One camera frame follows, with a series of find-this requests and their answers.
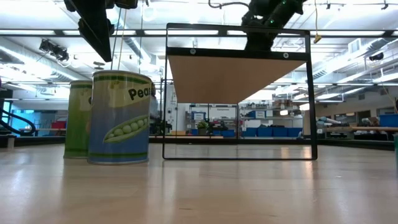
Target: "pea can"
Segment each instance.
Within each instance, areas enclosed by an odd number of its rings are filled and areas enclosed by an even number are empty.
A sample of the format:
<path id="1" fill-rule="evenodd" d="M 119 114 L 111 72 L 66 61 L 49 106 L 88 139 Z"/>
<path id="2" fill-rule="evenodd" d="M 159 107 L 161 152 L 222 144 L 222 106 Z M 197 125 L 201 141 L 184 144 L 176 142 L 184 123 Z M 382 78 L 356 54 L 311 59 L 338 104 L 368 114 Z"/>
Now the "pea can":
<path id="1" fill-rule="evenodd" d="M 115 70 L 93 74 L 88 162 L 146 162 L 152 81 L 144 75 Z"/>
<path id="2" fill-rule="evenodd" d="M 70 82 L 64 158 L 87 158 L 92 89 L 93 82 L 88 80 Z"/>

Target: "potted plant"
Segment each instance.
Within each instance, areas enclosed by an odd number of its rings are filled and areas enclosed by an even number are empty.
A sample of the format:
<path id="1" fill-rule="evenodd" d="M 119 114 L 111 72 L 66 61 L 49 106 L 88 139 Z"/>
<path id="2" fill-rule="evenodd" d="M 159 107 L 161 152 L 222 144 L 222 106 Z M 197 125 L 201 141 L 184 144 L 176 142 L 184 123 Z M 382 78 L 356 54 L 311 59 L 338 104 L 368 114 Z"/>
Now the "potted plant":
<path id="1" fill-rule="evenodd" d="M 206 130 L 207 130 L 207 123 L 204 121 L 200 121 L 197 124 L 198 127 L 198 135 L 206 135 Z"/>

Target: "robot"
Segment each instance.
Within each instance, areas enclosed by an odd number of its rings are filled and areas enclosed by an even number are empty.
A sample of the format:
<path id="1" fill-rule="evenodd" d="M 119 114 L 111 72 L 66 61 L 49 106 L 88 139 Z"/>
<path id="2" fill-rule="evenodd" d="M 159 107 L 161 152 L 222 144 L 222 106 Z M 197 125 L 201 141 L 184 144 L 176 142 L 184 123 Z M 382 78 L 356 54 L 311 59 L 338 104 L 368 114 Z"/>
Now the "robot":
<path id="1" fill-rule="evenodd" d="M 298 13 L 303 14 L 303 2 L 306 0 L 251 0 L 247 5 L 243 2 L 228 2 L 208 5 L 221 9 L 224 6 L 240 4 L 248 7 L 242 18 L 242 26 L 283 28 L 290 18 Z M 64 0 L 67 9 L 79 13 L 80 34 L 95 49 L 105 62 L 112 61 L 109 36 L 114 32 L 114 25 L 106 18 L 106 9 L 117 5 L 123 9 L 135 9 L 138 0 Z M 276 33 L 247 33 L 245 50 L 271 51 Z"/>

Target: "blue can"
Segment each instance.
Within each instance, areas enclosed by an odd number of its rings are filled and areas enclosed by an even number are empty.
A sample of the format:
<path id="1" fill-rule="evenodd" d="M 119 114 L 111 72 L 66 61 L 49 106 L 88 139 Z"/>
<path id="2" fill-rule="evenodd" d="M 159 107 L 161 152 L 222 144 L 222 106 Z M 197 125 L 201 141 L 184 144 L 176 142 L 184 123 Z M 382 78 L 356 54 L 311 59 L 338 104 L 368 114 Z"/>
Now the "blue can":
<path id="1" fill-rule="evenodd" d="M 94 73 L 88 162 L 148 160 L 151 86 L 150 78 L 132 72 Z"/>

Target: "green peas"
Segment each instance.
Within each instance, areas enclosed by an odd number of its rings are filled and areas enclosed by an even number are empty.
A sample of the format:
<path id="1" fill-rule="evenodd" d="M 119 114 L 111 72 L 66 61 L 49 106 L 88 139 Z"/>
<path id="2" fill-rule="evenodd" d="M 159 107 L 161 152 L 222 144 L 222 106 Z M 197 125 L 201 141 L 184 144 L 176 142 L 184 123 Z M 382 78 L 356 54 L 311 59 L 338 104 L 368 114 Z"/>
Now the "green peas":
<path id="1" fill-rule="evenodd" d="M 148 127 L 148 115 L 138 116 L 125 121 L 105 134 L 105 143 L 117 143 L 134 137 Z"/>

